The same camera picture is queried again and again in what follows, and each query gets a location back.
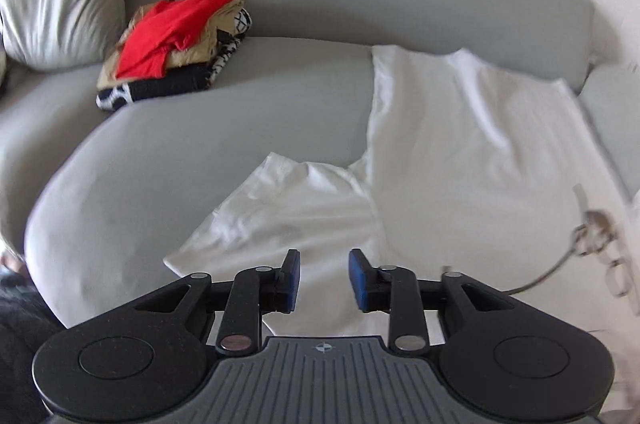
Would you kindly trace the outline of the grey green sofa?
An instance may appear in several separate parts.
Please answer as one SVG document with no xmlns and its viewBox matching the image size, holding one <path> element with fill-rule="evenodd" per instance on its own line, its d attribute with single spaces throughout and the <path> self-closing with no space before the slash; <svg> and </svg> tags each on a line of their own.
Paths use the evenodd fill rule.
<svg viewBox="0 0 640 424">
<path fill-rule="evenodd" d="M 270 152 L 362 155 L 370 48 L 565 78 L 639 187 L 639 64 L 596 0 L 246 0 L 250 36 L 206 92 L 96 108 L 98 66 L 14 66 L 1 102 L 1 238 L 65 326 L 171 281 L 164 257 Z"/>
</svg>

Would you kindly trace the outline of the red folded garment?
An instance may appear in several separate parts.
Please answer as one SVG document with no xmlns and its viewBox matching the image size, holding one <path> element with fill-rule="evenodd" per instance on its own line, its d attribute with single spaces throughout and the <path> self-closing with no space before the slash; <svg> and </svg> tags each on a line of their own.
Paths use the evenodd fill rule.
<svg viewBox="0 0 640 424">
<path fill-rule="evenodd" d="M 160 1 L 137 23 L 122 47 L 115 77 L 161 79 L 173 51 L 193 47 L 209 18 L 234 0 Z"/>
</svg>

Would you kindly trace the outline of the white printed t-shirt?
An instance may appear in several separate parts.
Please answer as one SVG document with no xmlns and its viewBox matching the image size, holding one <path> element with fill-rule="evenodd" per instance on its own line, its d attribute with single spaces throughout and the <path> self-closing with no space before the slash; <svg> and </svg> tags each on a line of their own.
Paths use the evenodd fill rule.
<svg viewBox="0 0 640 424">
<path fill-rule="evenodd" d="M 182 248 L 174 273 L 228 280 L 302 256 L 295 311 L 276 335 L 382 334 L 348 277 L 360 249 L 419 278 L 461 271 L 582 328 L 610 348 L 605 411 L 639 404 L 639 214 L 563 81 L 468 51 L 372 51 L 367 148 L 354 164 L 268 155 Z"/>
</svg>

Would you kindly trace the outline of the stack of folded clothes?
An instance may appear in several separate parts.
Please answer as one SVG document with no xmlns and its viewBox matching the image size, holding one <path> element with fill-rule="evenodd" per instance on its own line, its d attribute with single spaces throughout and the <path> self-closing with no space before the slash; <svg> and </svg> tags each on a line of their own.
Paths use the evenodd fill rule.
<svg viewBox="0 0 640 424">
<path fill-rule="evenodd" d="M 163 0 L 140 7 L 105 59 L 96 106 L 116 111 L 208 90 L 251 26 L 244 0 Z"/>
</svg>

